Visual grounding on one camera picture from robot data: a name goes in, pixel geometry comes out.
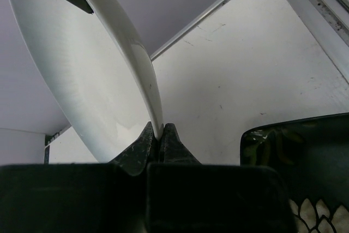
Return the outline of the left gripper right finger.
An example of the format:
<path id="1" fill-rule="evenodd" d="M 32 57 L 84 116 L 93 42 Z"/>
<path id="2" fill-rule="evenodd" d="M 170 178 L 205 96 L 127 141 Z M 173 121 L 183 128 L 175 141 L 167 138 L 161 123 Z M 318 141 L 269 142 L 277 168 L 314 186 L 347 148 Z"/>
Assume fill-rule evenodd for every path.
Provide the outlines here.
<path id="1" fill-rule="evenodd" d="M 160 162 L 172 164 L 200 164 L 181 142 L 176 126 L 168 123 L 160 141 Z"/>

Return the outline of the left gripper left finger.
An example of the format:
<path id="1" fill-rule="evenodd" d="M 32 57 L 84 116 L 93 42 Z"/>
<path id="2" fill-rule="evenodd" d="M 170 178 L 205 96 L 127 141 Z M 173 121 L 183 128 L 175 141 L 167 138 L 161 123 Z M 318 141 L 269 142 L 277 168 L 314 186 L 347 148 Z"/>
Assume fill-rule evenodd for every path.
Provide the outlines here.
<path id="1" fill-rule="evenodd" d="M 109 161 L 130 176 L 138 176 L 145 169 L 153 147 L 153 127 L 148 122 L 139 137 L 119 155 Z"/>

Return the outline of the white oval plate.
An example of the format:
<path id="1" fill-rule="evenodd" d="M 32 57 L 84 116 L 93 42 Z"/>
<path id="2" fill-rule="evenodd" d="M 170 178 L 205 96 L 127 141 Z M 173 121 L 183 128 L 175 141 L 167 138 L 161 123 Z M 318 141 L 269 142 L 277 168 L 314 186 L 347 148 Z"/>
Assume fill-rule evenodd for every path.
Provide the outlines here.
<path id="1" fill-rule="evenodd" d="M 9 0 L 26 47 L 67 120 L 99 162 L 164 123 L 142 40 L 117 0 Z"/>

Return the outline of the black floral square plate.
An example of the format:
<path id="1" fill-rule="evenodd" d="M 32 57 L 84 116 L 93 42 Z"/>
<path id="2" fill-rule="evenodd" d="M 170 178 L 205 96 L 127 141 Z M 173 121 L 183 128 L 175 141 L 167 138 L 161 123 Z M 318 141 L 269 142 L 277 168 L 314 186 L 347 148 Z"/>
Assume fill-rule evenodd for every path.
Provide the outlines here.
<path id="1" fill-rule="evenodd" d="M 240 164 L 281 176 L 298 232 L 348 232 L 347 113 L 245 131 Z"/>

